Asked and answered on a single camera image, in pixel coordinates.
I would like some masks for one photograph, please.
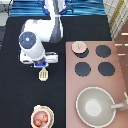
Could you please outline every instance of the black table surface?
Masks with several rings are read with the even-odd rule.
[[[41,82],[41,69],[19,61],[18,37],[27,19],[49,17],[9,17],[0,51],[0,126],[32,128],[31,114],[36,105],[48,106],[55,114],[53,128],[66,128],[66,41],[111,41],[107,16],[61,17],[64,37],[57,43],[44,42],[46,52],[56,52],[59,62],[50,64],[49,79]]]

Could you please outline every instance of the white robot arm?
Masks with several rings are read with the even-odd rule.
[[[49,12],[49,3],[47,2],[47,0],[44,0],[45,1],[45,5],[44,5],[44,8],[47,9]],[[58,0],[58,7],[59,7],[59,12],[63,11],[64,9],[66,9],[66,5],[65,5],[65,0]]]
[[[58,62],[58,55],[55,52],[45,53],[41,42],[57,43],[63,37],[58,1],[47,0],[47,2],[51,20],[27,20],[19,36],[20,61],[23,64],[34,64],[36,68]]]

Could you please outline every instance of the ceramic bowl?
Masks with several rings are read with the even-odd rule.
[[[80,92],[76,109],[80,119],[93,128],[108,126],[115,117],[116,109],[111,109],[114,100],[99,87],[88,87]]]
[[[40,127],[37,127],[34,124],[35,120],[37,120],[37,119],[42,120],[44,114],[48,116],[48,122],[47,123],[43,122]],[[34,110],[34,112],[31,115],[31,125],[32,125],[33,128],[48,128],[50,123],[51,123],[51,115],[50,115],[50,112],[47,109],[39,108],[37,110]]]

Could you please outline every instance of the black burner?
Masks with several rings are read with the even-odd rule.
[[[100,63],[98,70],[103,76],[112,76],[115,72],[114,66],[109,62]]]
[[[83,52],[83,53],[75,53],[75,55],[77,57],[79,57],[79,58],[84,58],[84,57],[86,57],[88,55],[88,53],[89,53],[89,50],[87,48],[85,52]]]
[[[79,76],[87,76],[89,75],[90,71],[91,68],[86,62],[79,62],[75,66],[75,72]]]
[[[96,54],[100,57],[108,57],[111,54],[111,49],[106,45],[99,45],[96,48]]]

